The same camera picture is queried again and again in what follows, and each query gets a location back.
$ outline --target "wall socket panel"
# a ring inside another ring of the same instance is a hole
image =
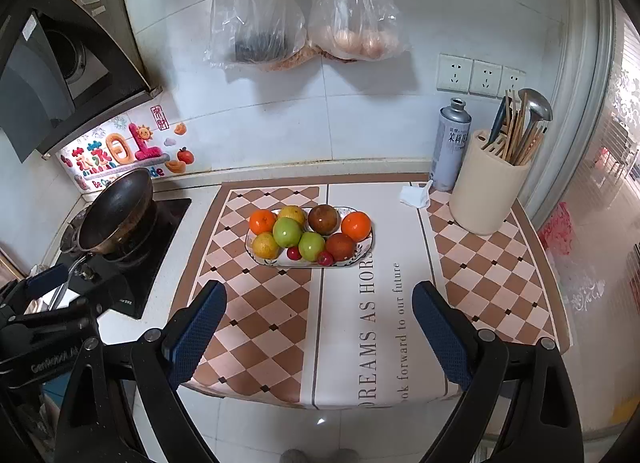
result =
[[[525,87],[525,80],[527,74],[524,71],[518,71],[517,69],[511,69],[507,66],[502,68],[502,80],[500,81],[500,87],[498,88],[498,97],[504,96],[504,91],[507,89],[513,89],[520,91]]]
[[[501,78],[502,66],[474,60],[469,92],[484,94],[484,96],[497,96]]]
[[[469,90],[473,63],[474,62],[470,58],[441,54],[438,59],[436,89],[466,93]]]

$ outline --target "shoe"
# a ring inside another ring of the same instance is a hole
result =
[[[358,463],[360,456],[350,448],[341,448],[330,459],[331,463]]]
[[[292,449],[280,456],[280,463],[309,463],[309,459],[304,452]]]

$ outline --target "oval plate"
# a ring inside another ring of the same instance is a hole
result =
[[[352,212],[356,211],[355,208],[351,208],[351,207],[334,207],[334,208],[338,210],[338,215],[340,216],[340,223],[342,222],[342,219],[347,214],[351,214]],[[307,216],[310,210],[311,208],[302,208],[302,211]],[[280,213],[279,209],[272,210],[272,211],[276,215]],[[340,230],[340,223],[338,223],[338,227],[336,231]],[[313,232],[313,230],[309,228],[309,224],[306,220],[305,220],[304,231]],[[335,263],[331,266],[320,266],[318,263],[305,261],[305,259],[300,259],[299,261],[292,261],[289,257],[287,257],[286,249],[282,249],[282,251],[280,252],[280,255],[276,259],[261,259],[260,257],[254,255],[254,250],[251,247],[255,237],[256,235],[251,230],[249,230],[246,234],[246,237],[244,238],[244,247],[247,253],[249,254],[249,256],[251,256],[251,258],[259,265],[273,266],[274,268],[343,268],[344,266],[354,265],[364,256],[365,253],[369,252],[369,250],[373,245],[373,227],[371,228],[371,232],[369,236],[367,236],[366,239],[364,239],[364,241],[356,243],[356,251],[353,254],[353,257],[351,257],[350,259],[347,259],[346,261],[339,261],[338,263]]]

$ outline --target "spray can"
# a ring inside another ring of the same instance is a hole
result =
[[[460,173],[471,126],[471,116],[465,105],[464,100],[452,98],[450,106],[440,109],[436,149],[431,161],[431,178],[436,190],[451,190]]]

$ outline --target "red chinese character sticker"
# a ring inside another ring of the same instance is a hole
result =
[[[158,130],[167,130],[169,128],[169,122],[166,121],[164,112],[162,112],[162,106],[151,107],[151,113],[158,124]]]

